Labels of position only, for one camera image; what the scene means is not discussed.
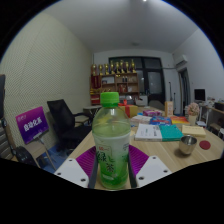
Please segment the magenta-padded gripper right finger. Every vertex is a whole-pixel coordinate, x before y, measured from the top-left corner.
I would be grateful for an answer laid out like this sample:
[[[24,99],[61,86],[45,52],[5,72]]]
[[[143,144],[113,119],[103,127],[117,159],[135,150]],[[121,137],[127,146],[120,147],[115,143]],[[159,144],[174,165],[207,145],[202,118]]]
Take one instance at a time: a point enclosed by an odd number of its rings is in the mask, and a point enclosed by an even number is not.
[[[148,156],[132,145],[129,146],[128,170],[132,188],[146,186],[171,174],[157,156]]]

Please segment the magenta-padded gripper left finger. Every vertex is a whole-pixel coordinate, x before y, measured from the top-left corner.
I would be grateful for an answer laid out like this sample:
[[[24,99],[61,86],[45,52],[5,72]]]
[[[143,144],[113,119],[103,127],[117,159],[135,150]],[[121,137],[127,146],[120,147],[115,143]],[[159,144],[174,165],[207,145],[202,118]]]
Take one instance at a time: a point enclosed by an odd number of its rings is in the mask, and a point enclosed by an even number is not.
[[[76,159],[68,158],[55,175],[78,186],[93,189],[97,179],[98,162],[96,147],[93,146]]]

